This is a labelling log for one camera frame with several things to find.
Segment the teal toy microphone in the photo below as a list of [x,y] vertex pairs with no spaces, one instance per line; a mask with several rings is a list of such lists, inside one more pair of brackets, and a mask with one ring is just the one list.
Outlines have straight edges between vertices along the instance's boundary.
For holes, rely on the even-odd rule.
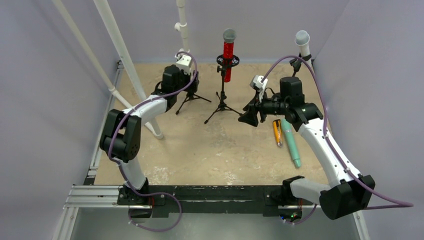
[[294,166],[298,169],[302,166],[302,163],[301,163],[300,154],[297,148],[297,144],[294,138],[294,134],[292,131],[292,126],[284,118],[281,119],[281,126],[282,126],[283,134],[285,136],[286,144],[289,149],[291,159],[294,163]]

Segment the black tripod stand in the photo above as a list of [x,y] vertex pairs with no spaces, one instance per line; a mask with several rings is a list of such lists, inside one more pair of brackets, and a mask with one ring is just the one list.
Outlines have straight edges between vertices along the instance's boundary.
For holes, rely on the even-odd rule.
[[180,113],[181,108],[183,107],[183,105],[185,103],[190,102],[190,101],[194,101],[194,100],[204,100],[204,101],[206,101],[208,103],[211,103],[212,102],[211,100],[209,100],[209,99],[207,99],[205,97],[202,97],[202,96],[196,94],[193,91],[188,91],[187,94],[186,94],[185,99],[183,100],[183,102],[181,103],[180,107],[177,109],[177,111],[175,112],[175,114],[178,115]]
[[225,93],[225,77],[227,75],[227,72],[232,69],[232,67],[237,66],[240,63],[240,59],[238,56],[234,55],[232,58],[224,58],[224,55],[219,55],[216,58],[216,62],[218,64],[217,66],[217,72],[221,75],[221,90],[220,93],[216,92],[216,96],[219,99],[219,104],[216,108],[216,110],[204,121],[204,124],[207,124],[209,120],[214,116],[217,112],[224,112],[224,111],[232,111],[241,116],[242,114],[238,112],[237,110],[229,107],[225,100],[227,99],[226,93]]

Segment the red glitter microphone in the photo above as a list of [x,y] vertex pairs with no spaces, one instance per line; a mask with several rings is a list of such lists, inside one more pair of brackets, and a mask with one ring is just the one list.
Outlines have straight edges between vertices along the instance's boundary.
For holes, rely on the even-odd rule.
[[236,31],[232,28],[227,28],[223,33],[223,64],[225,69],[224,82],[228,83],[231,80],[231,67],[233,63],[234,41],[237,37]]

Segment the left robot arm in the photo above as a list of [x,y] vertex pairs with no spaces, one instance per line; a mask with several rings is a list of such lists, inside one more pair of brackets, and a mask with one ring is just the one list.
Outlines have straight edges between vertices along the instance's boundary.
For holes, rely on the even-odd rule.
[[186,74],[175,64],[167,66],[162,80],[146,100],[125,110],[112,109],[107,114],[99,147],[118,165],[124,184],[132,188],[129,197],[138,205],[149,199],[149,191],[144,187],[147,178],[136,161],[141,148],[141,128],[156,116],[170,110],[178,94],[197,82],[197,70]]

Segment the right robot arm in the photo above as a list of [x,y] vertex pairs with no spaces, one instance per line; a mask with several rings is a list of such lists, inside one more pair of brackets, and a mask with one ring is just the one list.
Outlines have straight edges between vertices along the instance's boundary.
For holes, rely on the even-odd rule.
[[295,176],[284,180],[280,193],[272,198],[288,204],[307,200],[320,205],[331,220],[365,210],[372,196],[366,188],[374,189],[375,181],[370,175],[362,175],[344,154],[336,154],[335,145],[329,146],[327,141],[332,136],[324,126],[324,116],[316,104],[305,101],[301,80],[295,76],[281,78],[280,91],[272,97],[266,95],[267,82],[262,75],[253,77],[250,86],[255,95],[238,121],[257,127],[268,115],[284,116],[308,143],[328,180],[328,184],[321,184]]

